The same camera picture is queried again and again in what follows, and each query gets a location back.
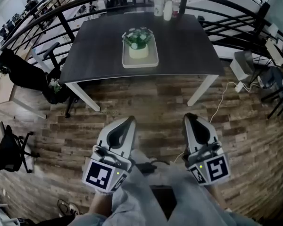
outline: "desk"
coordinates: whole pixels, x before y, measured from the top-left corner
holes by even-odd
[[[159,64],[152,68],[125,69],[122,34],[139,27],[153,31]],[[192,106],[223,74],[217,53],[195,16],[182,15],[165,21],[153,13],[138,13],[101,16],[84,22],[70,49],[60,82],[95,111],[100,111],[78,82],[149,75],[207,75],[188,102]]]
[[[21,55],[21,57],[24,59],[24,60],[27,60],[30,56],[30,48],[25,50],[24,53]],[[23,102],[17,100],[15,98],[15,92],[16,92],[16,89],[17,89],[17,86],[12,82],[10,81],[9,79],[9,75],[6,74],[6,75],[2,75],[0,74],[0,104],[3,104],[3,103],[6,103],[6,102],[14,102],[15,104],[19,105],[20,107],[34,113],[35,115],[43,118],[43,119],[46,119],[46,115],[29,107],[28,105],[24,104]],[[11,117],[11,118],[15,118],[14,116],[0,110],[0,113],[8,116],[8,117]]]

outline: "white flower pot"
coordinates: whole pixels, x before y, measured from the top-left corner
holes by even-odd
[[[146,58],[149,55],[149,47],[148,45],[142,49],[133,49],[129,47],[129,55],[134,59]]]

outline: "dark gray table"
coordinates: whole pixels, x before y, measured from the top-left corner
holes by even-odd
[[[130,28],[153,31],[159,64],[151,68],[125,69],[122,35]],[[103,16],[83,23],[70,49],[60,82],[65,83],[95,111],[100,107],[78,82],[145,75],[207,75],[188,102],[192,106],[219,75],[223,66],[197,19],[182,15],[165,21],[152,13]]]

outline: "potted plant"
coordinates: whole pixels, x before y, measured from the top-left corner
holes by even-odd
[[[149,55],[148,43],[152,39],[153,32],[145,27],[129,29],[123,34],[123,42],[129,46],[129,55],[134,59],[146,58]]]

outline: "white tray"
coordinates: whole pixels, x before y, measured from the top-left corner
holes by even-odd
[[[126,69],[156,67],[158,65],[158,54],[156,48],[155,37],[148,43],[149,55],[146,58],[133,59],[129,55],[129,45],[123,42],[123,67]]]

